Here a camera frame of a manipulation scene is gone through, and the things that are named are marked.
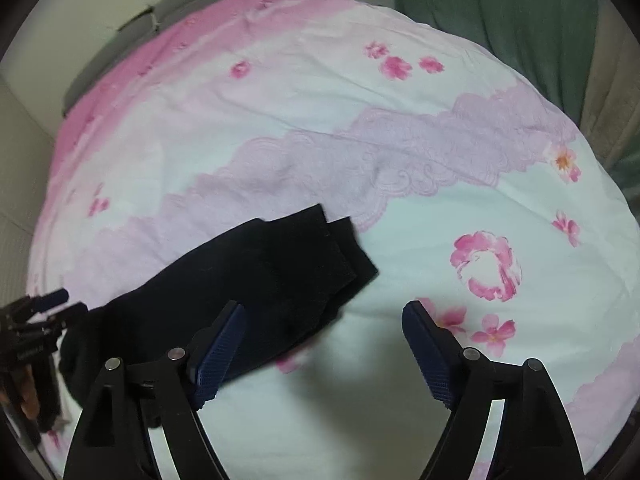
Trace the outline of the black pants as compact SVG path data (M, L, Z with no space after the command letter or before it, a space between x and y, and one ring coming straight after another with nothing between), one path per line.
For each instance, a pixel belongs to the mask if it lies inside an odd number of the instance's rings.
M326 220L319 205L253 219L91 310L63 338L58 369L85 404L107 359L145 363L185 347L234 300L247 315L228 371L234 379L306 344L377 275L352 222Z

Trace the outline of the stack of folded clothes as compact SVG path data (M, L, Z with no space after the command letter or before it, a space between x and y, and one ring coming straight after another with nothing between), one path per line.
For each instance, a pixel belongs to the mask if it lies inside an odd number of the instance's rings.
M42 434L60 432L70 423L55 358L48 356L14 370L1 369L2 408L17 408Z

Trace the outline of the white louvered wardrobe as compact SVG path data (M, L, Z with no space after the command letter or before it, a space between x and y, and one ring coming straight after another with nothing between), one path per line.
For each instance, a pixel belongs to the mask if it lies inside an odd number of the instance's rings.
M32 237L44 201L52 138L1 85L1 302L26 292Z

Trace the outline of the pink floral duvet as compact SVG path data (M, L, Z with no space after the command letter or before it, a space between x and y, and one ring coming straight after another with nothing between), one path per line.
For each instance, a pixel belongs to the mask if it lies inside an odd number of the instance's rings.
M255 218L352 220L378 277L203 410L235 479L413 479L446 419L411 299L534 356L586 469L639 395L639 227L562 110L485 49L354 0L222 0L130 55L58 132L27 288L96 308Z

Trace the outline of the beige curtain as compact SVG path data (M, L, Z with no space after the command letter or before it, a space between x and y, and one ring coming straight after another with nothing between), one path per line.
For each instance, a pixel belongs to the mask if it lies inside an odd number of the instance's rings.
M605 169L639 133L639 41L610 0L599 0L579 129Z

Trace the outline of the green curtain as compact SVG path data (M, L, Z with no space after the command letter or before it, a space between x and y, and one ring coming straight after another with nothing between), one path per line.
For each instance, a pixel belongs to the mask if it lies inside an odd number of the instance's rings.
M639 41L639 0L610 0ZM599 0L396 0L409 18L472 40L515 68L580 126ZM607 169L639 194L639 133Z

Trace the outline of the grey bed headboard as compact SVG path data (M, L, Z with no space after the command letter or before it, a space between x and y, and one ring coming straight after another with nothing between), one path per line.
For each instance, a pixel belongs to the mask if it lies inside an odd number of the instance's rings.
M219 0L160 0L117 29L115 36L85 65L67 89L62 114L77 102L119 62L154 36L178 21Z

